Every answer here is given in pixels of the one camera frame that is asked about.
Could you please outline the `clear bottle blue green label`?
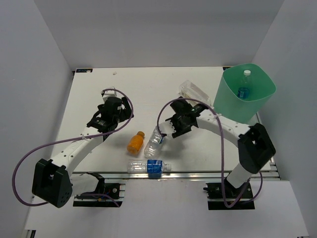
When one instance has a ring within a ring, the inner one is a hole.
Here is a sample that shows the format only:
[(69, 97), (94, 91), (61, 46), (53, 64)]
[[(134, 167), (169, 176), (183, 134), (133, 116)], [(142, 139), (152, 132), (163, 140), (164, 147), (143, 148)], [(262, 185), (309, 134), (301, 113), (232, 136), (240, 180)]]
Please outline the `clear bottle blue green label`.
[[(158, 125), (160, 131), (163, 134), (171, 135), (174, 133), (174, 128), (170, 122), (162, 122)], [(158, 131), (158, 127), (156, 126), (150, 136), (150, 139), (144, 149), (144, 156), (147, 159), (156, 159), (162, 149), (164, 137)]]

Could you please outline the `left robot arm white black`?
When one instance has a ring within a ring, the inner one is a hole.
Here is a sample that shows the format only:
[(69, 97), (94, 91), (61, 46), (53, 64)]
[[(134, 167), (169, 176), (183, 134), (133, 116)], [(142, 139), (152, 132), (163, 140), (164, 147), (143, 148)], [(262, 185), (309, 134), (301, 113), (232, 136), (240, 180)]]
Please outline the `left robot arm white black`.
[(98, 105), (79, 138), (73, 139), (49, 160), (41, 159), (36, 163), (32, 193), (57, 208), (73, 196), (101, 197), (105, 191), (105, 180), (101, 175), (73, 172), (89, 153), (117, 130), (119, 123), (132, 118), (133, 110), (127, 97), (107, 97)]

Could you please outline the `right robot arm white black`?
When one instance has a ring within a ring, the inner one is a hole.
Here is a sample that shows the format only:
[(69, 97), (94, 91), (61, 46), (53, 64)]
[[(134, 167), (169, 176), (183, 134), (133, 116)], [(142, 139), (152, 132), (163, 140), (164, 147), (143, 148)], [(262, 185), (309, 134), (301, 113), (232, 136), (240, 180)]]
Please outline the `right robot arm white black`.
[(239, 163), (224, 179), (223, 190), (228, 197), (240, 194), (241, 186), (259, 173), (276, 153), (266, 128), (260, 123), (248, 125), (233, 121), (203, 102), (192, 106), (187, 98), (174, 99), (169, 105), (174, 115), (157, 124), (161, 135), (177, 138), (190, 132), (192, 127), (215, 133), (220, 136), (222, 160), (225, 140), (238, 148)]

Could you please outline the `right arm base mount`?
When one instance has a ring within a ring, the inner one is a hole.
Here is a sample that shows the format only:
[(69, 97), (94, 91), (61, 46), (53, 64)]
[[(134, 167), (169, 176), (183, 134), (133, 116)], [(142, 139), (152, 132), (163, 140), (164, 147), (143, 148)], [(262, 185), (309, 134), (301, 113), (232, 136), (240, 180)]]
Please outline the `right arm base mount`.
[[(231, 205), (236, 198), (239, 197), (243, 187), (244, 186), (241, 186), (240, 188), (235, 189), (229, 187), (229, 185), (225, 186), (225, 197), (228, 205)], [(253, 191), (250, 183), (247, 183), (243, 194), (231, 208), (227, 208), (224, 204), (220, 182), (207, 183), (203, 190), (207, 195), (208, 209), (210, 211), (255, 209), (254, 202), (250, 201), (253, 198)]]

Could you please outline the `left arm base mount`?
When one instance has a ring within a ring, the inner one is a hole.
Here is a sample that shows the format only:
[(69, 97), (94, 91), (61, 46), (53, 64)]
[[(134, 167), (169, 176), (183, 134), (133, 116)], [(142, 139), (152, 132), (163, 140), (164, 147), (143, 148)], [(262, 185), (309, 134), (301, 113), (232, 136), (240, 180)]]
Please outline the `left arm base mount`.
[(70, 177), (74, 207), (119, 208), (125, 195), (125, 184), (108, 182), (97, 173)]

